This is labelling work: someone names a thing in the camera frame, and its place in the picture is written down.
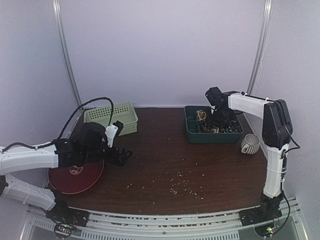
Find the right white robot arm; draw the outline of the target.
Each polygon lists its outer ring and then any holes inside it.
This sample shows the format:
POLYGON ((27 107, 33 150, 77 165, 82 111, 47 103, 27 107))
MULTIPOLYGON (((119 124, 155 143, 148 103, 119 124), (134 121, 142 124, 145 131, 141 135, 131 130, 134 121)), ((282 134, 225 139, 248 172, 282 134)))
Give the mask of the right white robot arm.
POLYGON ((205 96, 212 107, 211 113, 223 120, 233 111, 262 119, 262 140, 267 150, 266 180, 260 204, 256 210, 259 220, 268 220, 275 212, 275 204, 283 199, 283 182, 287 172, 287 154, 292 141, 292 122, 286 101, 270 100, 245 92, 221 92, 211 87, 205 96))

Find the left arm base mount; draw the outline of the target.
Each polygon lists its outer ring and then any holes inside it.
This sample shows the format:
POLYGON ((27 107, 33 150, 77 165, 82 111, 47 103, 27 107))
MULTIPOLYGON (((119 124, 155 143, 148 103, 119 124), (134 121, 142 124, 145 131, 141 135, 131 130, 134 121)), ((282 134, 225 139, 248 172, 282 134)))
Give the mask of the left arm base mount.
POLYGON ((77 227, 86 227, 90 213, 69 207, 64 200, 55 200, 51 210, 44 210, 45 216, 54 222, 53 232, 59 239, 69 238, 77 227))

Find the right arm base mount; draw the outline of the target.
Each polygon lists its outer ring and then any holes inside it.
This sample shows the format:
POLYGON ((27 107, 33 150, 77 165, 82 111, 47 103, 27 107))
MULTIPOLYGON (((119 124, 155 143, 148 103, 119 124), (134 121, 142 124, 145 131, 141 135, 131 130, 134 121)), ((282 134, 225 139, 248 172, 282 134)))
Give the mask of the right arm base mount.
POLYGON ((282 212, 280 203, 284 199, 284 195, 270 198, 265 194, 261 194, 260 205, 239 212, 239 218, 243 227, 263 223, 281 217, 282 212))

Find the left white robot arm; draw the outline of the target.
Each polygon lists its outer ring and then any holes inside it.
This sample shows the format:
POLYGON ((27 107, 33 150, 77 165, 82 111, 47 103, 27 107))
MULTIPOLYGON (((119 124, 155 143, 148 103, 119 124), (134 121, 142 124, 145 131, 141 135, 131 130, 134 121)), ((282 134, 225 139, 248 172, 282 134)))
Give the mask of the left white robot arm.
POLYGON ((114 146, 114 139, 122 129, 119 121, 107 127, 89 122, 83 124, 78 134, 71 138, 57 138, 42 145, 17 142, 1 149, 1 197, 52 211, 61 222, 69 221, 72 211, 67 203, 58 199, 56 193, 19 180, 12 174, 32 169, 82 167, 100 161, 122 167, 133 155, 131 150, 114 146))

